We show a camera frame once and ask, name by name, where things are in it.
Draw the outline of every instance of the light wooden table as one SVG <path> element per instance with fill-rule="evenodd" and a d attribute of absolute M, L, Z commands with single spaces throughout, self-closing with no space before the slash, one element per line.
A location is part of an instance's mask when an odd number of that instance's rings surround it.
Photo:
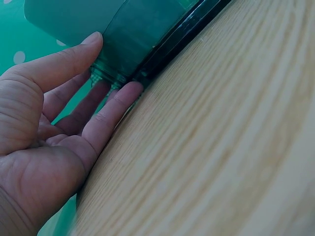
<path fill-rule="evenodd" d="M 234 0 L 124 120 L 79 236 L 315 235 L 315 1 Z"/>

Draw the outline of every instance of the black edge strip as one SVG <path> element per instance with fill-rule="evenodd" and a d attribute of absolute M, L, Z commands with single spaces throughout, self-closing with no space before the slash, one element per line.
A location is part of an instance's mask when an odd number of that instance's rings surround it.
<path fill-rule="evenodd" d="M 131 80 L 153 80 L 231 0 L 201 0 L 143 60 Z"/>

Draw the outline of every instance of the green polka dot cloth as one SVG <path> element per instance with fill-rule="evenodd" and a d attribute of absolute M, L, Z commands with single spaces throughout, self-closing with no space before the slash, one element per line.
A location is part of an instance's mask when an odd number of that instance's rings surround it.
<path fill-rule="evenodd" d="M 24 17 L 24 0 L 0 0 L 0 74 L 15 64 L 37 59 L 65 48 L 59 42 L 29 23 Z M 88 93 L 87 82 L 56 119 L 68 115 Z M 76 212 L 75 197 L 39 232 L 39 236 L 64 236 L 70 230 Z"/>

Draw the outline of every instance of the transparent green plastic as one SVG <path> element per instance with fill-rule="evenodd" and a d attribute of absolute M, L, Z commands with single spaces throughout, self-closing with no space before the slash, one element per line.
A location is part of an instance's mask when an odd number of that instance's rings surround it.
<path fill-rule="evenodd" d="M 25 16 L 68 46 L 99 31 L 94 80 L 123 85 L 198 0 L 26 0 Z"/>

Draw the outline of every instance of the fingernail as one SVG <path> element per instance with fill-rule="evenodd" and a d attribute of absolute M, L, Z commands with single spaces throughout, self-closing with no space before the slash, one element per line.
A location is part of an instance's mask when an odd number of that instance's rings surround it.
<path fill-rule="evenodd" d="M 81 44 L 92 44 L 101 37 L 100 32 L 94 32 L 89 37 L 83 40 Z"/>

